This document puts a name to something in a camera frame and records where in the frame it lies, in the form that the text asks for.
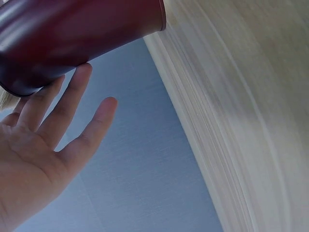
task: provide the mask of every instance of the hand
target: hand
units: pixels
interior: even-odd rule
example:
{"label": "hand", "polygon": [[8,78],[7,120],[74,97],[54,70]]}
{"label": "hand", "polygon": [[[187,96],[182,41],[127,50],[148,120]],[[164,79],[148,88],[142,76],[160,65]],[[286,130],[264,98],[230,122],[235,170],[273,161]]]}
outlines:
{"label": "hand", "polygon": [[64,77],[22,99],[0,123],[0,231],[12,231],[54,200],[85,166],[110,127],[117,101],[105,99],[82,134],[54,149],[72,121],[92,68],[77,68],[62,98],[41,124]]}

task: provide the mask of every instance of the dark red cup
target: dark red cup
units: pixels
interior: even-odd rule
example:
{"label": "dark red cup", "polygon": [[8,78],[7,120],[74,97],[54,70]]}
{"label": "dark red cup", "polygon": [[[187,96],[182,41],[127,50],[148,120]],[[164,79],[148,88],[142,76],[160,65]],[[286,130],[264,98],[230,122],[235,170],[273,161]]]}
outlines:
{"label": "dark red cup", "polygon": [[0,85],[31,95],[165,27],[163,0],[9,0],[0,7]]}

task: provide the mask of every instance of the blurred wooden surface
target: blurred wooden surface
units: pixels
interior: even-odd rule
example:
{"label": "blurred wooden surface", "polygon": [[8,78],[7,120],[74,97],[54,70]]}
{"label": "blurred wooden surface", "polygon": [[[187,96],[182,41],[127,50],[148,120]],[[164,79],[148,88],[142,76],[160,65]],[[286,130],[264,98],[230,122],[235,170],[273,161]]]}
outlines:
{"label": "blurred wooden surface", "polygon": [[307,232],[309,1],[165,5],[145,41],[225,232]]}

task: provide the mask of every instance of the light wooden panel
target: light wooden panel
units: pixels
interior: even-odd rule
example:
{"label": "light wooden panel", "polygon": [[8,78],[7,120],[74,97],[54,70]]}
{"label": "light wooden panel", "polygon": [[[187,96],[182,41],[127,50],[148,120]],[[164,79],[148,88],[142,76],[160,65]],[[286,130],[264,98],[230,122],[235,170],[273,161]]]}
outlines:
{"label": "light wooden panel", "polygon": [[309,1],[165,5],[145,41],[224,231],[307,232]]}

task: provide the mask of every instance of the blue-gray wall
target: blue-gray wall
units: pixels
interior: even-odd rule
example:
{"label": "blue-gray wall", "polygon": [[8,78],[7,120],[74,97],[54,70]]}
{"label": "blue-gray wall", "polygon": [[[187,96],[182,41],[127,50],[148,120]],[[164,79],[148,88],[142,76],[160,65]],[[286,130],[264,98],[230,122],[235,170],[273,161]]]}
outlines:
{"label": "blue-gray wall", "polygon": [[91,63],[89,88],[59,148],[82,131],[108,96],[119,100],[114,124],[65,192],[17,231],[221,232],[194,155],[143,41]]}

